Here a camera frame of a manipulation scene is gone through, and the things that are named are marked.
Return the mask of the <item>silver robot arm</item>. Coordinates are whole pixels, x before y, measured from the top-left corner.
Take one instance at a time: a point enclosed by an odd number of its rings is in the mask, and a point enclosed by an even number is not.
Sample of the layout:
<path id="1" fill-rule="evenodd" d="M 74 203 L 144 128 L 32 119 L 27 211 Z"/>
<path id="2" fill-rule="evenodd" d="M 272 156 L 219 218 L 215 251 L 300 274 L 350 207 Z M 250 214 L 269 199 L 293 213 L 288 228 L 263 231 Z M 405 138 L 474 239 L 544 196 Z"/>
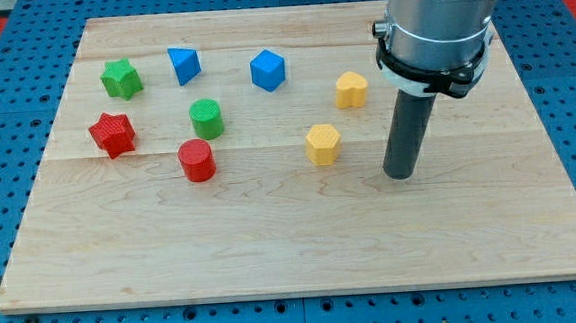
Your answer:
<path id="1" fill-rule="evenodd" d="M 373 36 L 408 67 L 460 68 L 483 46 L 497 0 L 389 0 Z"/>

